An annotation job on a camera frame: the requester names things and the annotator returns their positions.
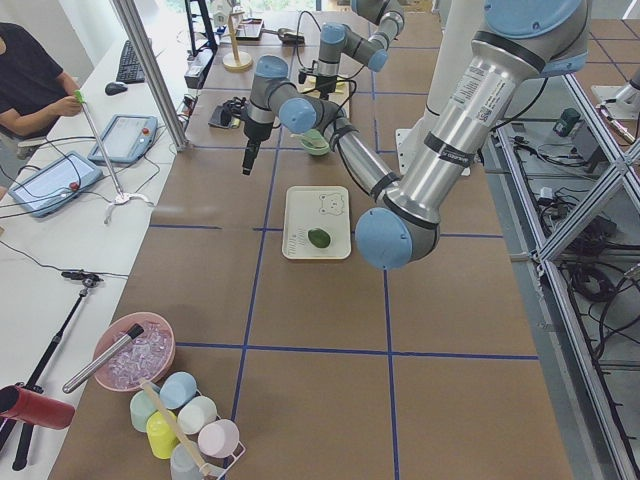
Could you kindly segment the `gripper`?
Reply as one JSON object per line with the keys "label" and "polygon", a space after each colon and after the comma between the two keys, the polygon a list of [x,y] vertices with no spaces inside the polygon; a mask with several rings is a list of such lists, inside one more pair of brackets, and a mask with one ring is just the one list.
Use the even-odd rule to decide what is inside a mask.
{"label": "gripper", "polygon": [[247,145],[242,163],[242,173],[244,175],[251,174],[255,160],[259,154],[260,145],[271,137],[272,128],[272,122],[261,123],[253,119],[247,119],[244,122],[244,134],[247,137]]}
{"label": "gripper", "polygon": [[336,89],[337,76],[325,76],[325,75],[317,75],[316,76],[316,90],[321,95],[330,95]]}

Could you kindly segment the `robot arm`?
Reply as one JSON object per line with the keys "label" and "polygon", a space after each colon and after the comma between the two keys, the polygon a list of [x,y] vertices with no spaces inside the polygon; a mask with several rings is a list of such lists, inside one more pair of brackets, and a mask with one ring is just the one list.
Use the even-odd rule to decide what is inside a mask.
{"label": "robot arm", "polygon": [[[298,83],[303,85],[308,78],[313,78],[313,89],[324,100],[329,99],[339,84],[347,84],[363,68],[379,72],[388,60],[392,41],[405,27],[404,7],[399,1],[351,1],[350,6],[355,14],[375,25],[375,31],[365,38],[347,24],[324,23],[320,28],[318,57],[310,67],[300,64]],[[342,56],[359,63],[360,69],[355,74],[342,75]]]}
{"label": "robot arm", "polygon": [[426,112],[412,131],[414,155],[403,175],[362,141],[337,104],[302,94],[287,63],[265,55],[242,115],[243,168],[252,169],[275,123],[294,134],[318,131],[375,202],[356,226],[361,255],[384,270],[419,260],[438,243],[441,204],[519,85],[584,66],[590,17],[587,1],[454,2],[436,70],[446,87],[436,111]]}

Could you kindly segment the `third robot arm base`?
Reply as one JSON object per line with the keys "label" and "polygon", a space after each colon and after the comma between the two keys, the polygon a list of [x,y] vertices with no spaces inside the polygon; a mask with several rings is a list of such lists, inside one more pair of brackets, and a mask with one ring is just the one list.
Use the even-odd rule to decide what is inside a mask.
{"label": "third robot arm base", "polygon": [[593,85],[591,91],[615,119],[632,120],[639,114],[639,70],[624,85]]}

